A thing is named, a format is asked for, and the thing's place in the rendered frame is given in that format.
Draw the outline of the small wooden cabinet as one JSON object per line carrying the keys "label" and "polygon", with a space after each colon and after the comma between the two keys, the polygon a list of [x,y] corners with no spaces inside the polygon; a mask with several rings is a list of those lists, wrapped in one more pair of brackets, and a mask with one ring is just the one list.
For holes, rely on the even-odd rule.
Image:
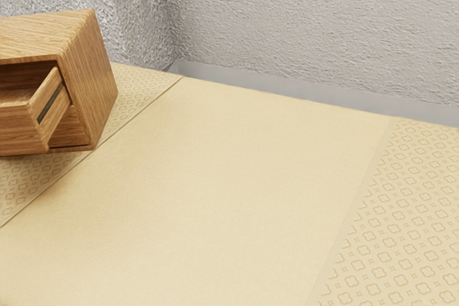
{"label": "small wooden cabinet", "polygon": [[0,17],[0,65],[44,61],[70,98],[46,153],[92,150],[118,94],[92,9]]}

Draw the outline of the open wooden drawer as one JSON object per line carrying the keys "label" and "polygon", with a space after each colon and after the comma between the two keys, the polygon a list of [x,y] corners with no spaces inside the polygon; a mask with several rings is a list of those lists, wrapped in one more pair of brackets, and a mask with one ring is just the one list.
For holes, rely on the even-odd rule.
{"label": "open wooden drawer", "polygon": [[55,61],[0,65],[0,156],[46,153],[69,106]]}

